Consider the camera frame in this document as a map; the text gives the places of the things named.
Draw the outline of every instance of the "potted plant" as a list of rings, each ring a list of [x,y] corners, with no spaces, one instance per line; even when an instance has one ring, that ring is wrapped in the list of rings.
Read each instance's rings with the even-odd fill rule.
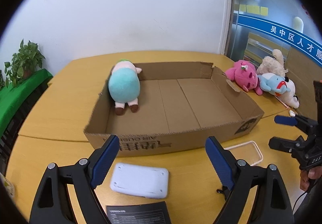
[[[12,63],[4,63],[4,73],[7,75],[6,86],[8,87],[11,82],[13,87],[21,84],[35,72],[37,66],[42,68],[43,59],[45,57],[38,50],[38,44],[28,41],[28,44],[24,45],[22,40],[18,53],[12,55]]]
[[[0,70],[0,90],[5,86],[5,82],[2,78],[2,70]]]

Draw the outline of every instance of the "wooden table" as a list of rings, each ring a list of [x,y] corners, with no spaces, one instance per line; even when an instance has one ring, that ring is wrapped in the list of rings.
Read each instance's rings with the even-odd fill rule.
[[[120,59],[139,62],[205,61],[225,71],[233,61],[223,55],[186,51],[139,51],[115,53],[70,62],[51,81],[50,87],[33,107],[19,134],[49,140],[87,142],[87,125],[98,94],[112,66]],[[268,93],[248,93],[265,112],[264,117],[285,109]]]
[[[273,118],[274,116],[271,115],[261,119],[251,133],[222,145],[228,147],[254,140],[264,157],[260,166],[267,167],[271,163],[277,165],[293,205],[302,193],[299,189],[298,162],[291,158],[290,154],[270,150],[268,140],[272,136],[296,139],[301,132],[295,127],[275,124]],[[9,161],[6,177],[16,187],[15,202],[23,215],[29,218],[38,184],[49,163],[56,162],[59,166],[71,165],[80,158],[89,157],[92,151],[93,148],[88,142],[19,136]],[[204,149],[154,156],[117,158],[114,164],[117,162],[168,169],[170,173],[169,192],[165,201],[172,223],[212,223],[224,204],[223,195],[216,193],[216,189],[221,187],[220,181]],[[104,209],[106,205],[133,205],[159,201],[112,191],[109,183],[114,164],[103,184],[95,190]],[[69,190],[78,223],[85,223],[73,187],[69,187]],[[239,223],[247,222],[255,192],[256,188],[253,188]]]

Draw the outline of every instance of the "green tablecloth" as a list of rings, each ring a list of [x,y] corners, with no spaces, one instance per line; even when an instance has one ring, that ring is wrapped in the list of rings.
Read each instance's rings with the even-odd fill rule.
[[[12,84],[0,90],[0,136],[20,108],[25,99],[46,79],[52,75],[46,69],[36,71],[16,88]]]

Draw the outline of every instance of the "stuffed animal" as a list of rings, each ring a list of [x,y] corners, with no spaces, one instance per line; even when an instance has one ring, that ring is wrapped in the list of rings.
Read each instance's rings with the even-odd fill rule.
[[[128,60],[119,61],[112,69],[108,80],[108,90],[115,101],[116,115],[123,115],[125,104],[130,106],[131,112],[139,109],[137,97],[140,94],[140,81],[137,75],[142,71]]]
[[[264,57],[262,63],[257,68],[257,75],[271,72],[275,75],[285,77],[285,73],[287,73],[288,70],[284,69],[284,59],[282,52],[278,49],[274,49],[273,56],[275,57],[275,59],[270,56]]]
[[[258,75],[258,78],[260,80],[260,88],[272,95],[281,96],[283,93],[291,91],[287,88],[285,78],[277,76],[274,73],[264,73]]]
[[[298,97],[295,95],[295,85],[287,77],[285,78],[285,81],[286,81],[286,86],[288,89],[290,89],[290,91],[283,93],[281,96],[278,96],[278,98],[286,105],[297,109],[300,106],[300,103],[298,102]]]
[[[254,89],[257,95],[262,95],[263,91],[259,87],[259,79],[255,66],[249,61],[239,60],[234,63],[234,67],[225,72],[229,80],[235,81],[244,91]]]

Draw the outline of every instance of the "blue banner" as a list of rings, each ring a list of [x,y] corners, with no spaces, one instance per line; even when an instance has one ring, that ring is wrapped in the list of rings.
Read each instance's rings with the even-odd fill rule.
[[[239,15],[238,25],[263,32],[286,42],[322,67],[322,46],[306,35],[282,24],[244,14]]]

